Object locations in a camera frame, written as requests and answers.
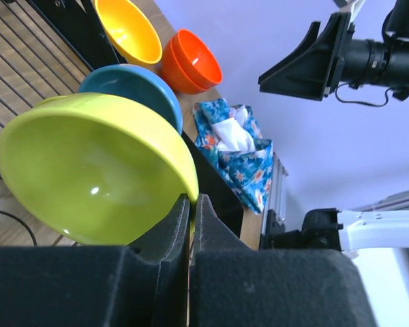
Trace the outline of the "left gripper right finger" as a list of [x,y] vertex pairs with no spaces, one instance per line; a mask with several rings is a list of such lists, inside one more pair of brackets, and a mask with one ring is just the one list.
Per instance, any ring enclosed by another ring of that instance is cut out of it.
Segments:
[[199,196],[191,326],[375,326],[356,266],[338,251],[255,251]]

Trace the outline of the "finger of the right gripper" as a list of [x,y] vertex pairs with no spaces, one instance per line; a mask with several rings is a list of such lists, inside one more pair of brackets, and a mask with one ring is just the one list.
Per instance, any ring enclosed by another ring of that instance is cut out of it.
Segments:
[[260,92],[322,100],[337,85],[348,47],[348,15],[336,12],[322,32],[314,21],[302,42],[258,78]]
[[259,76],[259,85],[323,85],[327,81],[327,42],[314,21],[288,56]]

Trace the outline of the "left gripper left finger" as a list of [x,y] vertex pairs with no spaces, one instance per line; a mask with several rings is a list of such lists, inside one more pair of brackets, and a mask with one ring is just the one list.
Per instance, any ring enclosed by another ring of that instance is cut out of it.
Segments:
[[190,201],[126,246],[0,247],[0,326],[184,326]]

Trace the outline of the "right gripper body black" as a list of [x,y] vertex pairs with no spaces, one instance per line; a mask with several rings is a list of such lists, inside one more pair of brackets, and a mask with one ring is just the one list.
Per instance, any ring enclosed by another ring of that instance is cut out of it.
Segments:
[[336,12],[331,17],[336,18],[337,22],[334,22],[333,28],[337,30],[337,33],[331,55],[330,72],[324,90],[325,97],[328,97],[336,90],[342,79],[346,55],[355,32],[354,23],[350,21],[350,13]]

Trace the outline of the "lime green plain bowl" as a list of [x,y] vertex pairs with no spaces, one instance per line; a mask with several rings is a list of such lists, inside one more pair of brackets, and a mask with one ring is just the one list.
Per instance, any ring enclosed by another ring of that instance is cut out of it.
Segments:
[[79,243],[126,245],[181,194],[199,195],[181,134],[154,110],[101,93],[45,99],[0,133],[0,175],[37,219]]

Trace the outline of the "blue ceramic bowl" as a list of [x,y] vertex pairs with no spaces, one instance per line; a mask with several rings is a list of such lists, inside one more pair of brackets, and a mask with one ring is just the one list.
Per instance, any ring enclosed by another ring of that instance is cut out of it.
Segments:
[[158,75],[141,66],[124,63],[97,68],[81,82],[78,91],[134,100],[164,117],[179,133],[183,132],[183,113],[177,96]]

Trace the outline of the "black wire dish rack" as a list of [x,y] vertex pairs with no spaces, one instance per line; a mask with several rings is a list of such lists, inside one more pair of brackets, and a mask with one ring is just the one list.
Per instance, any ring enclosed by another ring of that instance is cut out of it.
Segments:
[[[153,1],[138,1],[149,14],[163,43],[174,29]],[[27,111],[45,97],[77,91],[89,73],[83,61],[26,1],[0,1],[0,132],[14,112]],[[178,95],[183,111],[183,128],[194,146],[198,132],[192,115],[196,102],[219,97],[216,89],[197,95]],[[241,234],[244,210],[200,151],[191,148],[196,163],[200,192],[208,194],[218,217],[237,235]],[[0,179],[0,246],[77,245],[31,215],[14,198]]]

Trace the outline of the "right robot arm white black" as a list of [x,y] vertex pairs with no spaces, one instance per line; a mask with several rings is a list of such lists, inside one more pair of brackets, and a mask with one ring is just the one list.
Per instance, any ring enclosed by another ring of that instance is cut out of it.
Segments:
[[[266,1],[261,9],[268,69],[296,48],[308,25],[335,11],[333,1]],[[355,38],[381,40],[395,1],[366,1],[355,19]],[[409,190],[409,98],[383,108],[261,93],[260,126],[290,173],[306,209],[373,204]],[[361,249],[358,266],[380,326],[409,326],[409,268],[404,250]]]

